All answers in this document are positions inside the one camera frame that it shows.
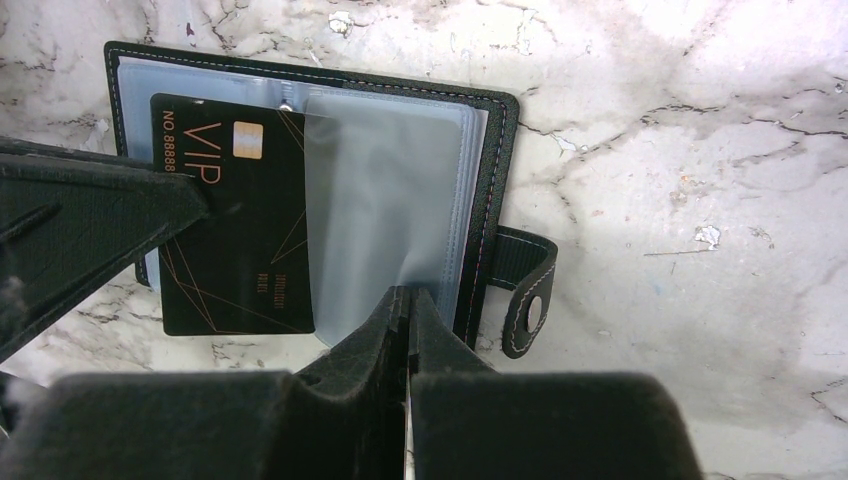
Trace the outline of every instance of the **wallet strap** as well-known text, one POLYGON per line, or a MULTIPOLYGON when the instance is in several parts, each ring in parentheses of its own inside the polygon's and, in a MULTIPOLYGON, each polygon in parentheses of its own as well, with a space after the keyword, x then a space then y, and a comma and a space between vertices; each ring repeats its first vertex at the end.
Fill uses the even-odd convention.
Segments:
POLYGON ((551 303, 557 246, 552 241, 515 228, 499 226, 488 283, 514 291, 504 320, 502 348, 510 358, 530 349, 551 303), (538 324, 528 328, 530 305, 539 297, 542 311, 538 324))

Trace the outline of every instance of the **gold chip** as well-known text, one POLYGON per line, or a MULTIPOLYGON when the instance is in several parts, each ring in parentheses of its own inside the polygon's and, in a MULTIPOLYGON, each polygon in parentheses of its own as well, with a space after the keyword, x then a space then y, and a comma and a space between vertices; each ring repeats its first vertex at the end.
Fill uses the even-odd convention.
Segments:
POLYGON ((262 125, 258 123, 233 123, 233 156, 239 158, 262 158, 262 125))

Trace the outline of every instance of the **card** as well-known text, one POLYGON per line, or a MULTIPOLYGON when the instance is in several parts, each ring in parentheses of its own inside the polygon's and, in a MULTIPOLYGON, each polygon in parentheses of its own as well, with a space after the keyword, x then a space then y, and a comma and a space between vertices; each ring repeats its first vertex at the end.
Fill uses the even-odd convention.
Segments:
POLYGON ((157 94, 154 168, 211 215, 159 248, 168 335, 311 333, 302 114, 157 94))

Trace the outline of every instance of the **white stitching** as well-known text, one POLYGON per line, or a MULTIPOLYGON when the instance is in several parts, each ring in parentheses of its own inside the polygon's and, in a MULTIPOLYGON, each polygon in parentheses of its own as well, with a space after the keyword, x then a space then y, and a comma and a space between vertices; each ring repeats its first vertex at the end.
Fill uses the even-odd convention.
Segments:
POLYGON ((539 248, 544 248, 545 250, 547 250, 547 249, 548 249, 548 247, 546 247, 546 246, 544 246, 544 245, 540 245, 540 244, 538 244, 538 243, 531 242, 530 240, 525 240, 525 239, 523 239, 523 238, 521 238, 521 237, 513 237, 512 235, 507 235, 507 234, 505 234, 505 233, 498 233, 498 236, 499 236, 499 237, 504 237, 504 238, 511 238, 511 239, 513 239, 513 240, 518 240, 519 242, 529 243, 530 245, 535 245, 535 246, 537 246, 537 247, 539 247, 539 248))
POLYGON ((524 297, 521 298, 521 303, 518 304, 518 311, 515 312, 515 321, 512 324, 512 332, 510 332, 510 335, 509 335, 509 344, 512 345, 512 349, 515 350, 516 352, 523 352, 523 351, 527 350, 528 348, 530 348, 530 345, 533 343, 533 340, 536 339, 536 335, 539 333, 539 330, 542 329, 542 325, 545 324, 545 320, 547 320, 547 318, 548 318, 548 312, 546 311, 545 314, 542 316, 542 318, 539 320, 539 324, 536 325, 535 329, 533 329, 533 333, 530 334, 530 340, 527 341, 527 344, 524 345, 523 348, 516 348, 516 346, 515 346, 515 329, 518 328, 518 320, 519 320, 519 317, 521 317, 521 308, 524 307, 524 301, 527 300, 527 297, 530 295, 530 293, 533 291, 533 289, 536 288, 536 286, 539 285, 539 283, 541 283, 542 280, 545 279, 545 277, 547 277, 548 275, 551 274, 551 272, 554 271, 554 268, 556 268, 556 264, 551 265, 551 268, 549 268, 548 271, 545 272, 544 275, 542 275, 538 280, 536 280, 536 283, 534 283, 529 289, 527 289, 527 292, 524 293, 524 297))
MULTIPOLYGON (((116 107, 115 111, 118 113, 118 119, 120 119, 122 117, 121 117, 121 106, 120 106, 120 102, 118 102, 118 95, 116 93, 116 90, 117 90, 116 85, 118 84, 118 79, 116 78, 116 75, 114 74, 115 69, 112 68, 112 54, 114 52, 123 52, 123 53, 130 55, 130 56, 143 56, 143 57, 150 57, 150 58, 168 59, 168 60, 173 60, 177 63, 195 63, 195 64, 224 67, 224 68, 228 67, 228 65, 224 65, 224 64, 221 64, 221 63, 204 62, 202 60, 190 60, 190 59, 187 59, 187 58, 170 57, 170 56, 167 56, 167 55, 157 55, 157 54, 146 53, 146 52, 131 52, 131 51, 124 50, 124 49, 121 49, 121 48, 110 49, 109 53, 107 54, 107 62, 109 63, 109 75, 112 77, 112 98, 114 100, 115 107, 116 107)), ((371 83, 371 82, 365 82, 365 81, 361 81, 361 80, 348 80, 346 78, 337 78, 337 77, 322 77, 322 76, 318 76, 318 75, 309 75, 309 74, 306 74, 306 73, 298 73, 298 72, 280 72, 280 71, 277 71, 277 70, 271 70, 271 69, 259 68, 259 67, 238 66, 236 68, 245 69, 245 70, 255 70, 255 71, 260 71, 260 72, 275 73, 275 74, 283 74, 283 75, 294 75, 294 76, 298 76, 298 77, 314 78, 314 79, 320 79, 320 80, 336 80, 336 81, 341 81, 341 82, 346 82, 346 83, 355 83, 355 84, 359 84, 359 85, 370 85, 370 86, 373 86, 373 87, 380 87, 380 88, 396 88, 396 89, 401 89, 401 90, 411 90, 411 91, 416 91, 416 92, 438 94, 438 95, 449 96, 449 97, 461 97, 461 98, 470 98, 470 99, 475 99, 475 100, 476 99, 486 100, 486 101, 495 103, 498 106, 500 106, 501 110, 503 110, 503 120, 501 121, 501 135, 500 135, 500 138, 498 139, 498 149, 497 149, 497 152, 495 153, 495 165, 494 165, 494 168, 492 170, 492 179, 489 182, 489 192, 488 192, 489 198, 488 198, 487 203, 486 203, 486 214, 483 217, 483 229, 481 231, 480 249, 479 249, 478 255, 477 255, 477 267, 476 267, 476 270, 474 272, 474 284, 471 288, 471 302, 468 306, 468 318, 465 321, 465 338, 463 340, 467 342, 468 341, 469 329, 471 327, 471 314, 474 312, 474 297, 477 295, 477 282, 480 278, 480 267, 481 267, 481 264, 482 264, 482 261, 483 261, 483 247, 486 244, 486 230, 488 229, 488 226, 489 226, 489 214, 491 213, 491 210, 492 210, 492 201, 493 201, 494 189, 495 189, 495 177, 497 176, 498 168, 500 167, 501 150, 503 149, 503 141, 504 141, 504 137, 506 136, 506 105, 503 102, 501 102, 500 100, 496 100, 494 98, 478 97, 476 95, 465 95, 463 93, 439 92, 437 90, 427 90, 427 89, 424 89, 424 88, 399 86, 399 85, 382 85, 382 84, 379 84, 379 83, 371 83)), ((124 142, 123 131, 121 129, 122 122, 116 122, 116 123, 118 124, 118 125, 115 125, 115 128, 118 132, 118 142, 122 145, 123 142, 124 142)))
POLYGON ((518 286, 518 284, 512 283, 509 280, 504 280, 503 278, 490 278, 489 281, 490 282, 503 282, 503 283, 506 283, 507 285, 512 285, 513 287, 518 286))

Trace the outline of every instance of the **marble surface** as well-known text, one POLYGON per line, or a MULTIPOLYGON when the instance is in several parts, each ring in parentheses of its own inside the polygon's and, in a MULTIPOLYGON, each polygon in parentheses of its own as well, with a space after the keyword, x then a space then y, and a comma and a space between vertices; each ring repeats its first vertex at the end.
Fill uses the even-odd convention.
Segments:
MULTIPOLYGON (((706 477, 848 478, 848 4, 840 0, 0 2, 0 134, 114 152, 110 39, 509 91, 505 225, 560 244, 518 371, 636 370, 678 401, 706 477), (695 241, 715 227, 715 250, 695 241)), ((124 272, 5 362, 297 369, 312 337, 168 338, 124 272)))

